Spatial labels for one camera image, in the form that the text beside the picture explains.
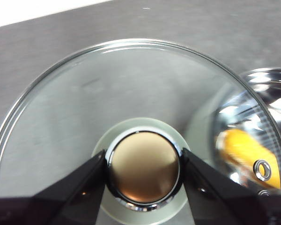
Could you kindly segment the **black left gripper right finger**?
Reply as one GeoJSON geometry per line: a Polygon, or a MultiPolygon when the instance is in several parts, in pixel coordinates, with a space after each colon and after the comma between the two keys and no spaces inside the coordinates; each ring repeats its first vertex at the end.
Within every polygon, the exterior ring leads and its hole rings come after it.
{"type": "Polygon", "coordinates": [[[281,225],[281,195],[259,195],[182,150],[183,184],[197,225],[281,225]]]}

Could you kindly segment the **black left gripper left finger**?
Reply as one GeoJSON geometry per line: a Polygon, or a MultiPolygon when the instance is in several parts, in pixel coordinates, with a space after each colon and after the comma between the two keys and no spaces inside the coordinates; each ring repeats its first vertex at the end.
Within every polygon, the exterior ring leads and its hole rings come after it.
{"type": "Polygon", "coordinates": [[[0,225],[94,225],[106,179],[102,150],[32,197],[0,198],[0,225]]]}

